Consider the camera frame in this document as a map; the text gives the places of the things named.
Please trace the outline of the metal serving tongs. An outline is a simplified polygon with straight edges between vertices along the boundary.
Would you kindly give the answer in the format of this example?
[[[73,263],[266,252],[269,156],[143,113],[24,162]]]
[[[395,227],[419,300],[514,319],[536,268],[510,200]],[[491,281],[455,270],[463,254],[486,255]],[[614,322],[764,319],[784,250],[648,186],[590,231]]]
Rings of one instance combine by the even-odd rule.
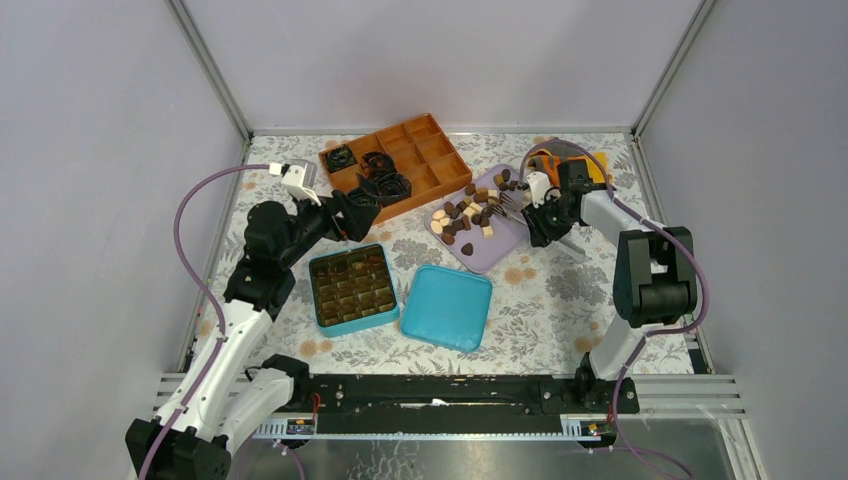
[[[509,191],[499,192],[497,200],[492,200],[492,205],[493,209],[499,215],[528,228],[527,222],[519,209],[520,204],[510,196]],[[587,260],[585,250],[568,240],[566,237],[562,237],[557,240],[556,245],[577,262],[584,262]]]

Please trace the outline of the teal chocolate box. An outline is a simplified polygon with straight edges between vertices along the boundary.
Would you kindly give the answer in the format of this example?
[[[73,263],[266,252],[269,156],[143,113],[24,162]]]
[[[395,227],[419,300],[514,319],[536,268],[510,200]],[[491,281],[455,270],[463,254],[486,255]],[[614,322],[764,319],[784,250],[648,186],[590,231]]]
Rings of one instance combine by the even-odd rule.
[[[384,248],[371,243],[308,263],[316,326],[327,338],[392,323],[400,302]]]

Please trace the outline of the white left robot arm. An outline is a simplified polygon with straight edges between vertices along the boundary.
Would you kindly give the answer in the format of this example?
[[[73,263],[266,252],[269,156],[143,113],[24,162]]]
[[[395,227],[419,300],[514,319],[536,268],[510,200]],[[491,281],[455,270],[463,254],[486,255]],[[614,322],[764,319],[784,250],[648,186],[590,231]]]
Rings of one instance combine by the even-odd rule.
[[[381,208],[338,190],[295,205],[296,214],[275,201],[248,212],[243,255],[217,311],[219,332],[154,417],[136,419],[127,430],[138,478],[224,479],[234,453],[272,412],[309,401],[307,365],[281,355],[266,360],[241,393],[230,392],[291,294],[297,261],[321,239],[362,240]]]

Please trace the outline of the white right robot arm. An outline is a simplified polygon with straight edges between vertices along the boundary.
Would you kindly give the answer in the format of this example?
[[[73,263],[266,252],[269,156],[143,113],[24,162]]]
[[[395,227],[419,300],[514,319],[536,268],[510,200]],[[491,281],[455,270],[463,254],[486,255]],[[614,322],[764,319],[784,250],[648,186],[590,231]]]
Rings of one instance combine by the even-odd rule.
[[[559,394],[567,407],[589,412],[615,410],[647,340],[678,333],[677,321],[699,300],[691,232],[639,214],[619,197],[606,171],[591,176],[599,165],[592,156],[567,159],[557,164],[555,175],[532,170],[522,179],[529,201],[521,213],[532,246],[559,241],[577,225],[595,228],[616,245],[616,317]]]

